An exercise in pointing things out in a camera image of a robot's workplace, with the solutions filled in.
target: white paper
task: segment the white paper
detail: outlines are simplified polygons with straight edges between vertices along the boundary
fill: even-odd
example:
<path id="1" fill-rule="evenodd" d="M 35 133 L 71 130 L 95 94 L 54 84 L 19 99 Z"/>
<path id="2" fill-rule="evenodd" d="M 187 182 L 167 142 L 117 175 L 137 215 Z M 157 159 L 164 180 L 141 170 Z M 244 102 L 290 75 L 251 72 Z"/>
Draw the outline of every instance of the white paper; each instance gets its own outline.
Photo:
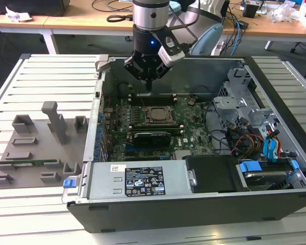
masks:
<path id="1" fill-rule="evenodd" d="M 11 11 L 6 7 L 6 17 L 10 19 L 13 22 L 20 22 L 20 21 L 26 21 L 31 20 L 33 18 L 30 17 L 29 13 L 16 13 L 14 11 Z"/>

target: power supply label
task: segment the power supply label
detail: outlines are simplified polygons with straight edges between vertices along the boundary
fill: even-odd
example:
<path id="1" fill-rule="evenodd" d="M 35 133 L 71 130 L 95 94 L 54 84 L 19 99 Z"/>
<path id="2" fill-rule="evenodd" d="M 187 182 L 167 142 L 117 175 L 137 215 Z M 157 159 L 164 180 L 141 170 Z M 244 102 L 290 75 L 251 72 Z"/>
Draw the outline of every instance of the power supply label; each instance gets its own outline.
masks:
<path id="1" fill-rule="evenodd" d="M 165 195 L 162 167 L 134 167 L 125 169 L 125 195 Z"/>

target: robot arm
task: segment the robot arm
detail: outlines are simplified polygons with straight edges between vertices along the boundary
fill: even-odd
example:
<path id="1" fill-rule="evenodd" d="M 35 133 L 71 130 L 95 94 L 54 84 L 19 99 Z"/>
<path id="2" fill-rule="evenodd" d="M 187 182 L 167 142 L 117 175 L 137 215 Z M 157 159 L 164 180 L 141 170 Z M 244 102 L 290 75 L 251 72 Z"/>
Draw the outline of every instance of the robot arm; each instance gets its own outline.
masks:
<path id="1" fill-rule="evenodd" d="M 172 30 L 188 27 L 197 22 L 200 13 L 200 0 L 177 0 L 182 10 L 188 6 L 197 9 L 196 20 L 185 26 L 167 27 L 169 0 L 133 0 L 132 56 L 125 61 L 125 68 L 151 91 L 152 81 L 164 76 L 172 66 L 185 57 L 192 44 L 179 43 Z M 204 5 L 211 6 L 215 0 L 207 0 Z"/>

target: blue latch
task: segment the blue latch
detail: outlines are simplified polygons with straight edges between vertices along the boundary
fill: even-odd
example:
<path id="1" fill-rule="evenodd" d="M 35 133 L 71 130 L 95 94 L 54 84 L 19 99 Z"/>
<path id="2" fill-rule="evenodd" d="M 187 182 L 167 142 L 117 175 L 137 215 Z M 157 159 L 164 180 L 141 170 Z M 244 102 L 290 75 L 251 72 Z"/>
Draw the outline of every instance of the blue latch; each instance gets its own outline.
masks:
<path id="1" fill-rule="evenodd" d="M 291 166 L 293 167 L 294 171 L 299 169 L 299 164 L 298 164 L 298 162 L 296 160 L 292 160 L 291 161 Z"/>
<path id="2" fill-rule="evenodd" d="M 76 188 L 76 180 L 64 180 L 62 186 L 63 188 Z"/>
<path id="3" fill-rule="evenodd" d="M 274 139 L 268 139 L 268 138 L 265 139 L 263 146 L 263 155 L 268 159 L 272 160 L 272 162 L 276 162 L 276 159 L 274 158 L 275 147 L 276 147 L 276 141 Z"/>
<path id="4" fill-rule="evenodd" d="M 245 161 L 239 164 L 241 172 L 260 172 L 262 168 L 257 161 Z"/>

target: black plastic cover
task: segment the black plastic cover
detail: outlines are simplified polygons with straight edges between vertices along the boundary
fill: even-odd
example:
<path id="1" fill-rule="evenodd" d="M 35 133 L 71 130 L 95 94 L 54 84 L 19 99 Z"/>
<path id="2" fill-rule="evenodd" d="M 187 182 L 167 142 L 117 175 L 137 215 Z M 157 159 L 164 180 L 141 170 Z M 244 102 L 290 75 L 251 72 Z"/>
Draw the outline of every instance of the black plastic cover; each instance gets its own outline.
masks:
<path id="1" fill-rule="evenodd" d="M 186 157 L 188 170 L 194 170 L 197 185 L 194 193 L 237 192 L 244 189 L 236 164 L 238 160 L 232 156 L 196 155 Z"/>

